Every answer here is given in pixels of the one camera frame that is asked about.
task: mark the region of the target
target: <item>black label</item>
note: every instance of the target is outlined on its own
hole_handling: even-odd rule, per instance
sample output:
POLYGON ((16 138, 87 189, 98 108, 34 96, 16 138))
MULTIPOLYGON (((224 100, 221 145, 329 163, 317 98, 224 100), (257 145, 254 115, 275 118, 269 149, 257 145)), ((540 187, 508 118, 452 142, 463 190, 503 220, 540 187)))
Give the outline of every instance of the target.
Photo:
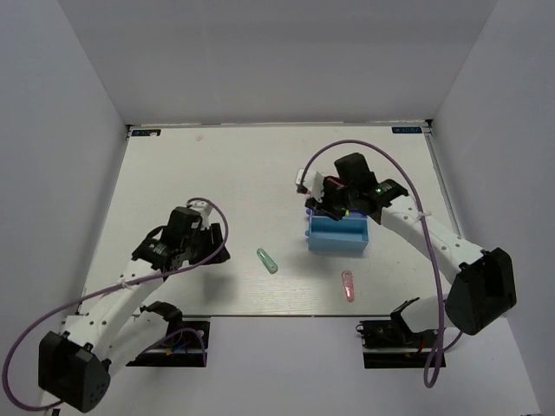
POLYGON ((391 127, 393 134, 421 134, 421 127, 391 127))
POLYGON ((145 137, 145 136, 160 136, 161 130, 159 128, 155 128, 154 130, 133 130, 131 132, 132 137, 145 137))

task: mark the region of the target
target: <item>blue container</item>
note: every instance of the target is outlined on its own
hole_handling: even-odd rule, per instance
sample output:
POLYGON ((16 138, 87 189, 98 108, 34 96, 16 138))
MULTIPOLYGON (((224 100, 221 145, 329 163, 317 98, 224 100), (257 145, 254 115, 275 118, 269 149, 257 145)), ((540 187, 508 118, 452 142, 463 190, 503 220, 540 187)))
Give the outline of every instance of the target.
POLYGON ((305 235, 309 238, 309 250, 321 252, 342 252, 361 254, 369 241, 368 218, 358 212, 351 212, 348 217, 334 221, 320 215, 309 214, 309 229, 305 235))

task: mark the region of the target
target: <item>white wall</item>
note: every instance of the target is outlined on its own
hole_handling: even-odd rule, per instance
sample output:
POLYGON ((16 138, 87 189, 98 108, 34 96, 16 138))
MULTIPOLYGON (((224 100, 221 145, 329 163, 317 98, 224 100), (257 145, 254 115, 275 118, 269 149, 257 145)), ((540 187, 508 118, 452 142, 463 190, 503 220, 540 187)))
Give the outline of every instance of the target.
POLYGON ((128 124, 436 115, 495 0, 60 0, 128 124))
MULTIPOLYGON (((0 357, 81 291, 125 150, 125 127, 55 0, 0 2, 0 357)), ((37 344, 11 371, 36 403, 37 344)), ((0 414, 18 414, 0 394, 0 414)))
POLYGON ((555 414, 555 3, 500 0, 434 123, 466 234, 513 257, 509 322, 542 413, 555 414))

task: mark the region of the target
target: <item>tabletop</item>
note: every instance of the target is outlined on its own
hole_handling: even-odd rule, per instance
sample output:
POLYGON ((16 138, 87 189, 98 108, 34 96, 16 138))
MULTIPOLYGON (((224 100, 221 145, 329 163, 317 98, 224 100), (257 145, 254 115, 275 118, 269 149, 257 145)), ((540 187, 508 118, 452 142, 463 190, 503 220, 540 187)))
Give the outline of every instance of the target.
MULTIPOLYGON (((363 256, 307 250, 297 171, 323 146, 347 138, 391 154, 415 183, 425 210, 451 227, 422 133, 338 125, 162 128, 160 135, 129 137, 84 293, 114 284, 147 232, 189 198, 205 197, 227 216, 231 261, 174 276, 149 300, 170 302, 184 315, 386 315, 409 298, 434 294, 429 261, 376 223, 369 224, 363 256), (277 263, 276 274, 258 259, 260 247, 277 263), (354 276, 353 302, 343 293, 344 270, 354 276)), ((383 156, 357 145, 330 149, 313 167, 332 174, 334 160, 353 152, 365 155, 378 180, 406 185, 383 156)))

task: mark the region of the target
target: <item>green object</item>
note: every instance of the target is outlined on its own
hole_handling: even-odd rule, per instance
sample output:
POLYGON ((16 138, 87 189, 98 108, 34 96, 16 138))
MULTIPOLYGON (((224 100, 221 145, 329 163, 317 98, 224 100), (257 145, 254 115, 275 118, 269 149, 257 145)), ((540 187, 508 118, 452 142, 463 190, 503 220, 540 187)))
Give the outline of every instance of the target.
POLYGON ((268 253, 266 253, 264 249, 258 249, 257 256, 271 275, 278 271, 278 265, 268 256, 268 253))

